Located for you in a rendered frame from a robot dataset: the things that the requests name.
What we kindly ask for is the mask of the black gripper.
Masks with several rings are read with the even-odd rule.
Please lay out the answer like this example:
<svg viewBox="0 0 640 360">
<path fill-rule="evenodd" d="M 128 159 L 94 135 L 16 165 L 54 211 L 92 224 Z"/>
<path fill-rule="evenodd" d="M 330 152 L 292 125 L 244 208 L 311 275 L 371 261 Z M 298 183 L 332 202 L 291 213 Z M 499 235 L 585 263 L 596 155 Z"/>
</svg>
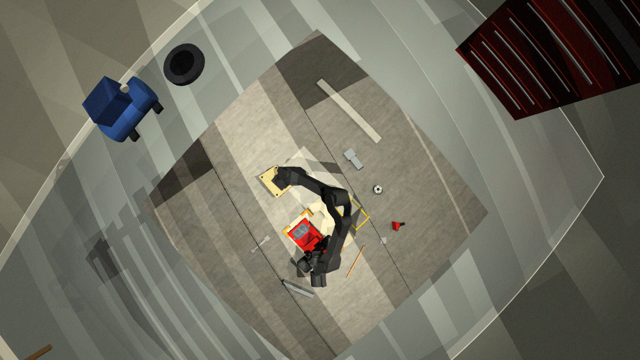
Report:
<svg viewBox="0 0 640 360">
<path fill-rule="evenodd" d="M 331 239 L 331 235 L 327 235 L 325 238 L 323 238 L 323 240 L 320 241 L 320 243 L 322 244 L 320 247 L 315 247 L 312 251 L 321 251 L 322 255 L 324 254 L 324 250 L 328 249 L 329 247 L 329 243 L 330 243 L 330 239 Z M 313 267 L 311 267 L 310 265 L 310 257 L 313 254 L 313 252 L 310 252 L 309 254 L 306 254 L 304 256 L 302 256 L 302 258 L 300 260 L 297 261 L 297 265 L 300 269 L 302 269 L 302 271 L 304 271 L 305 273 L 311 271 L 311 269 L 313 269 Z"/>
</svg>

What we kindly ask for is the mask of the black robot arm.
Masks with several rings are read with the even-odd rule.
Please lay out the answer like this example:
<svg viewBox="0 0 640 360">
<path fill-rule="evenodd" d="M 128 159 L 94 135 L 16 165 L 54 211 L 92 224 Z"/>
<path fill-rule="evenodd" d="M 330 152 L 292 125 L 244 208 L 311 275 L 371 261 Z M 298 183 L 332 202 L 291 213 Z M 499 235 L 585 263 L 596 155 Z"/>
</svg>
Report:
<svg viewBox="0 0 640 360">
<path fill-rule="evenodd" d="M 334 230 L 325 253 L 312 251 L 310 256 L 310 280 L 312 287 L 326 287 L 326 274 L 339 269 L 341 264 L 341 251 L 345 244 L 350 226 L 353 224 L 351 217 L 351 199 L 349 192 L 342 187 L 332 187 L 318 181 L 306 174 L 302 167 L 279 166 L 278 174 L 271 182 L 281 191 L 288 186 L 303 186 L 309 191 L 319 195 L 326 204 L 328 213 L 334 219 Z M 336 207 L 344 207 L 343 216 Z"/>
</svg>

